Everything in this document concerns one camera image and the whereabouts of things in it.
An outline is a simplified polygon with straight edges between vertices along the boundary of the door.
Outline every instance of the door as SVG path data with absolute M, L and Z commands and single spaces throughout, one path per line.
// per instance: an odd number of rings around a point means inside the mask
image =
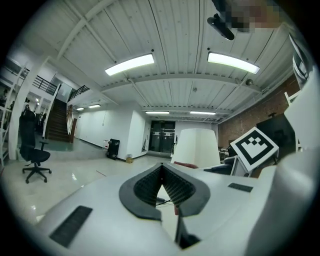
M 149 150 L 171 153 L 175 139 L 175 122 L 152 121 L 150 129 Z

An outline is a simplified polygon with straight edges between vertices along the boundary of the black slot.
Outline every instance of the black slot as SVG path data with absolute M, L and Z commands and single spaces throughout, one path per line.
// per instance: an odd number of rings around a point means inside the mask
M 78 206 L 50 235 L 50 238 L 67 248 L 82 225 L 85 223 L 92 210 L 92 208 Z
M 248 192 L 248 193 L 250 193 L 251 190 L 254 188 L 253 186 L 246 186 L 246 185 L 241 185 L 241 184 L 237 184 L 237 183 L 231 183 L 228 187 L 235 189 L 235 190 L 241 190 L 244 192 Z

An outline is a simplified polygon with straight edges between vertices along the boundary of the white corrugated ceiling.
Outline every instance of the white corrugated ceiling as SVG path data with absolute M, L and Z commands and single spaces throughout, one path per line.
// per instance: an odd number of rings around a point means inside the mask
M 142 109 L 218 109 L 230 114 L 276 85 L 292 66 L 293 48 L 283 25 L 250 33 L 232 29 L 235 39 L 228 41 L 207 23 L 215 13 L 210 0 L 52 1 L 27 29 L 119 104 L 135 101 Z M 260 71 L 251 74 L 208 63 L 209 52 L 240 58 Z M 116 63 L 150 53 L 155 64 L 113 76 L 105 73 Z M 253 89 L 238 85 L 246 79 L 253 80 Z M 185 113 L 184 118 L 191 118 Z

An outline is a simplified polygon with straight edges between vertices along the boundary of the red brick wall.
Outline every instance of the red brick wall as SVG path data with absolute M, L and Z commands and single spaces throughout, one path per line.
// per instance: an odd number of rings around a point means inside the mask
M 218 145 L 224 148 L 228 147 L 229 140 L 239 138 L 252 127 L 255 127 L 257 123 L 269 119 L 269 114 L 276 112 L 277 116 L 284 113 L 288 107 L 285 92 L 291 96 L 297 91 L 299 91 L 299 85 L 296 77 L 292 75 L 266 98 L 235 117 L 219 124 Z

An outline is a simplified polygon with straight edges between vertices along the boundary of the staircase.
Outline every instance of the staircase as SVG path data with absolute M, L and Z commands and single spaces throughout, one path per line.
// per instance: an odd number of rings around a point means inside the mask
M 47 139 L 69 142 L 67 130 L 67 103 L 55 99 L 48 119 Z

